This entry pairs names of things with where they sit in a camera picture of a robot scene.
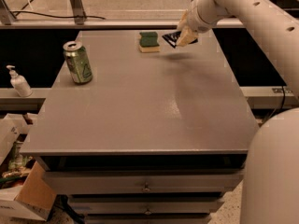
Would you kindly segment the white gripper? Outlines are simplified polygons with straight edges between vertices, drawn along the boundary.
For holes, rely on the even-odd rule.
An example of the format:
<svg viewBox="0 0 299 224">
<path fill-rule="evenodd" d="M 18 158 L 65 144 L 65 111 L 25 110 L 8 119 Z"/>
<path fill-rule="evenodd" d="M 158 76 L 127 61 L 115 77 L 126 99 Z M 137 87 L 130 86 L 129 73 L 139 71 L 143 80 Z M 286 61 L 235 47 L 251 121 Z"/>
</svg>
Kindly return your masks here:
<svg viewBox="0 0 299 224">
<path fill-rule="evenodd" d="M 198 38 L 198 33 L 207 32 L 217 22 L 217 5 L 214 0 L 193 0 L 178 22 L 177 30 L 181 33 L 176 45 L 189 45 Z"/>
</svg>

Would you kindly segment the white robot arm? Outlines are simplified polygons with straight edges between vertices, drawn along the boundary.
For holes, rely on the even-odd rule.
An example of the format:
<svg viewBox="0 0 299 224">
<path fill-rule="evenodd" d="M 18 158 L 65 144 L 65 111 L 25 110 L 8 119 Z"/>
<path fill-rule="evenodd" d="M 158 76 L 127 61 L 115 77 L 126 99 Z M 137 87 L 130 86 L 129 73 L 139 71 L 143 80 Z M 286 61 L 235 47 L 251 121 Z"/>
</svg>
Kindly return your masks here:
<svg viewBox="0 0 299 224">
<path fill-rule="evenodd" d="M 218 21 L 239 19 L 264 59 L 240 62 L 243 85 L 287 86 L 299 93 L 298 20 L 271 0 L 193 0 L 178 29 L 181 46 Z M 240 224 L 299 224 L 299 111 L 283 111 L 254 135 L 245 164 Z"/>
</svg>

